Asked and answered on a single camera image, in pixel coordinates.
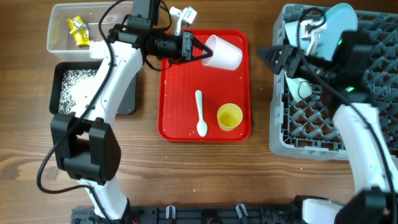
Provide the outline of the pink plastic cup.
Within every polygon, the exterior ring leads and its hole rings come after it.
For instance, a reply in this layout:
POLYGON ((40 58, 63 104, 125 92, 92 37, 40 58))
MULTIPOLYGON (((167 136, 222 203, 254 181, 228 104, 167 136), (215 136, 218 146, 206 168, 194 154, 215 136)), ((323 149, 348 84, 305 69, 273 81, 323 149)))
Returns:
POLYGON ((204 66, 230 71, 240 66, 243 59, 240 48, 216 35, 211 35, 205 45, 213 51, 213 55, 201 60, 204 66))

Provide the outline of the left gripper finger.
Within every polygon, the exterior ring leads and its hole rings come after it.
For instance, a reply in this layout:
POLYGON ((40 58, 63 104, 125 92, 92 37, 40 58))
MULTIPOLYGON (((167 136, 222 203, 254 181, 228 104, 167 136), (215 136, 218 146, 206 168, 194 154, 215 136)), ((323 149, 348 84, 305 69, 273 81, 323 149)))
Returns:
POLYGON ((193 46, 200 50, 204 50, 206 53, 211 53, 211 49, 199 41, 196 37, 193 38, 193 46))
POLYGON ((169 64, 171 65, 181 65, 185 63, 194 62, 197 60, 203 60, 206 58, 210 58, 213 55, 212 50, 204 50, 204 54, 199 56, 194 56, 192 52, 189 52, 185 55, 182 55, 180 58, 170 59, 169 64))

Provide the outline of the yellow foil wrapper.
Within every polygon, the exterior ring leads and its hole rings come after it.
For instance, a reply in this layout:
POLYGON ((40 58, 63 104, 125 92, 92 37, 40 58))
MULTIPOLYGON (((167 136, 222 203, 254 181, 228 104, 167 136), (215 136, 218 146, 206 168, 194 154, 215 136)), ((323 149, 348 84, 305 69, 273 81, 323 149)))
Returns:
POLYGON ((70 34, 73 36, 77 46, 90 45, 90 33, 87 25, 80 16, 67 19, 70 34))

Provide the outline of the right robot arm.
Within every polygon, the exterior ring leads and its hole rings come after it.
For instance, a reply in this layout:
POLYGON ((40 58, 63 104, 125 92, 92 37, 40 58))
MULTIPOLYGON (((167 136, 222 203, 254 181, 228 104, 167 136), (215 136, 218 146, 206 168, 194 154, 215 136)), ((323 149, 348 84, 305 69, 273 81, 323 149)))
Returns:
POLYGON ((362 84, 373 42, 356 31, 342 32, 330 62, 306 56, 290 44, 261 47, 258 56, 276 74, 321 85, 333 125, 343 141, 354 178, 354 197, 345 205, 306 198, 305 223, 397 223, 397 167, 379 121, 379 110, 362 84))

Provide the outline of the white tissue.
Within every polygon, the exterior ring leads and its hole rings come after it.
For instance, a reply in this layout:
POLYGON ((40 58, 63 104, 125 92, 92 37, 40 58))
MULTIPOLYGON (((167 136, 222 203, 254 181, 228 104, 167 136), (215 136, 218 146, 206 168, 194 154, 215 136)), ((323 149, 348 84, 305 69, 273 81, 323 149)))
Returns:
POLYGON ((104 40, 90 41, 90 57, 96 60, 102 60, 109 55, 108 47, 104 40))

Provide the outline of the light blue plate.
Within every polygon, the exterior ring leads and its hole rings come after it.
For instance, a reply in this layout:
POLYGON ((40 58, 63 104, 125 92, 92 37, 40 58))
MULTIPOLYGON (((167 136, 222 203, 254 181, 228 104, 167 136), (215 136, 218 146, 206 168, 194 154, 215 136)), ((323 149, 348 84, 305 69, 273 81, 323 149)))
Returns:
POLYGON ((347 3, 333 6, 325 15, 326 30, 320 33, 316 56, 331 61, 342 32, 357 30, 358 17, 347 3))

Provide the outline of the light blue bowl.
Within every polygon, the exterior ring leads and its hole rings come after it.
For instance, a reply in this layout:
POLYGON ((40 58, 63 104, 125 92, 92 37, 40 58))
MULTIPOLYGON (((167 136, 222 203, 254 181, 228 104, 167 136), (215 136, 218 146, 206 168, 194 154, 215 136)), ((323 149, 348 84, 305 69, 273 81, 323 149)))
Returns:
MULTIPOLYGON (((297 33, 297 27, 298 27, 298 21, 293 21, 293 22, 288 22, 285 24, 285 34, 287 36, 287 39, 290 43, 291 46, 297 47, 297 38, 296 38, 296 33, 297 33)), ((300 46, 303 49, 306 49, 308 47, 309 41, 300 39, 300 46)))

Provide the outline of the mint green bowl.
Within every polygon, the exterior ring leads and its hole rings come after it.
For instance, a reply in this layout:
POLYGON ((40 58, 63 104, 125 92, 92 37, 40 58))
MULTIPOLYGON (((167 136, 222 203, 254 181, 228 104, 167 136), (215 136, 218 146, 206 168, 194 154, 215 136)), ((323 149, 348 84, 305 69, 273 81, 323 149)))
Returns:
POLYGON ((296 102, 300 102, 312 94, 312 88, 303 78, 289 78, 285 75, 288 89, 296 102))

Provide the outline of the white rice pile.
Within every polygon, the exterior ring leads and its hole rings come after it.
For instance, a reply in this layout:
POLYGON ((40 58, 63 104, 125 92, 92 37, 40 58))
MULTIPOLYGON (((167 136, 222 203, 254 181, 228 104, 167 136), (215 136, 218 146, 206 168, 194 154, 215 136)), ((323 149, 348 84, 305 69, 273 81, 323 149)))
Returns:
POLYGON ((97 70, 67 70, 63 74, 58 112, 69 114, 75 105, 88 104, 98 89, 97 70))

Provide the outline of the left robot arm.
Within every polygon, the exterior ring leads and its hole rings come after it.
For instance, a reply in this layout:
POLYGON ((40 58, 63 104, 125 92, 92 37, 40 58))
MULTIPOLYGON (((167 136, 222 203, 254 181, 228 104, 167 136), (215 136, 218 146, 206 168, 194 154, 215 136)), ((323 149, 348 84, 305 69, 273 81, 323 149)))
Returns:
POLYGON ((53 148, 49 156, 78 188, 87 190, 96 223, 134 223, 128 198, 116 173, 121 148, 113 133, 119 105, 136 73, 150 55, 170 65, 194 62, 194 49, 203 57, 213 52, 192 32, 183 30, 196 17, 192 7, 179 10, 163 1, 134 1, 132 12, 103 35, 105 53, 93 80, 76 86, 75 105, 56 113, 50 124, 53 148))

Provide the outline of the yellow plastic cup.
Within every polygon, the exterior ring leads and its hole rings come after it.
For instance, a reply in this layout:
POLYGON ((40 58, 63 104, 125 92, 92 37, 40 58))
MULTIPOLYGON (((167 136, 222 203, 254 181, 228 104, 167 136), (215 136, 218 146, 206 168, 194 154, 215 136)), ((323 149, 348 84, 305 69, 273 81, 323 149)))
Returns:
POLYGON ((241 124, 243 111, 234 103, 226 103, 218 109, 217 120, 223 131, 232 131, 241 124))

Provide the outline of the white plastic spoon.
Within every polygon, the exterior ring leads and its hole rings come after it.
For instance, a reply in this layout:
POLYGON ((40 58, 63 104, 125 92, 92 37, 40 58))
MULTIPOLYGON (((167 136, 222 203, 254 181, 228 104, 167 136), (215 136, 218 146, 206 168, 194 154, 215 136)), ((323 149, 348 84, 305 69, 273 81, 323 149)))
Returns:
POLYGON ((198 110, 197 132, 200 137, 205 137, 208 132, 208 126, 203 117, 203 93, 201 90, 195 91, 195 99, 198 110))

